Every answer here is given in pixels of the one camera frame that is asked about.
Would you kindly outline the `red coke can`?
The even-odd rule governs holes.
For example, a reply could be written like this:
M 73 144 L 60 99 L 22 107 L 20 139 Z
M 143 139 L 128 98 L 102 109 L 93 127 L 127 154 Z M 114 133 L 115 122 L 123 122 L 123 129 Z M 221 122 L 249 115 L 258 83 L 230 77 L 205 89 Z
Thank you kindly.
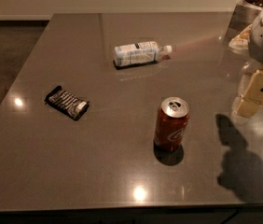
M 158 109 L 154 134 L 155 145 L 164 151 L 174 152 L 182 143 L 189 120 L 189 106 L 180 97 L 164 99 Z

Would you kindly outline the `black snack bar wrapper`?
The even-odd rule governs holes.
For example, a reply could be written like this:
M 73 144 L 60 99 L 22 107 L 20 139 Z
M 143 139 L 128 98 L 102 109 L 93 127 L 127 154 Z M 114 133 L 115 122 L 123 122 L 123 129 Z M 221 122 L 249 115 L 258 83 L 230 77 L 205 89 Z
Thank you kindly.
M 55 87 L 45 98 L 45 103 L 60 111 L 70 119 L 78 121 L 88 110 L 90 102 L 66 91 L 62 86 Z

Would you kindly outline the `clear plastic bottle blue label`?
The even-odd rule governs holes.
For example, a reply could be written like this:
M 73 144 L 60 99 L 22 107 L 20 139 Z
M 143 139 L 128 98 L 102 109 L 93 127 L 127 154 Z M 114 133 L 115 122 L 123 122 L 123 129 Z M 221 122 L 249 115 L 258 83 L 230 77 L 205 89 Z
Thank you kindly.
M 114 48 L 114 64 L 118 68 L 157 63 L 173 51 L 170 45 L 160 46 L 156 41 L 121 45 Z

